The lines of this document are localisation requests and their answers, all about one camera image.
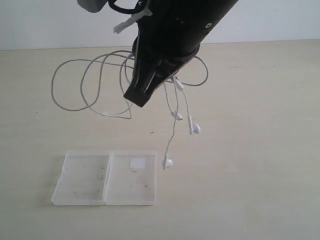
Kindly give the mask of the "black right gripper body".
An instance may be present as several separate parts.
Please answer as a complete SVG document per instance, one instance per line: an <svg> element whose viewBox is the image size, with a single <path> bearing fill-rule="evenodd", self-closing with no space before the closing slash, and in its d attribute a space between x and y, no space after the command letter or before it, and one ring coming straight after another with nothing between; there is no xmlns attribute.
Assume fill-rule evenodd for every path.
<svg viewBox="0 0 320 240"><path fill-rule="evenodd" d="M148 0L151 15L137 21L136 69L189 57L200 45L199 0Z"/></svg>

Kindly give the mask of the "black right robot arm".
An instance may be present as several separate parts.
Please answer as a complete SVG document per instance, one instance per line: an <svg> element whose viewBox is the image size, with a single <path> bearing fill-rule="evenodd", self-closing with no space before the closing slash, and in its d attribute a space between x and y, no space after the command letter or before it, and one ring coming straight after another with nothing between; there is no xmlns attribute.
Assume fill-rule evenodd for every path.
<svg viewBox="0 0 320 240"><path fill-rule="evenodd" d="M143 107L154 91L192 60L235 0L152 0L137 22L132 81L124 98Z"/></svg>

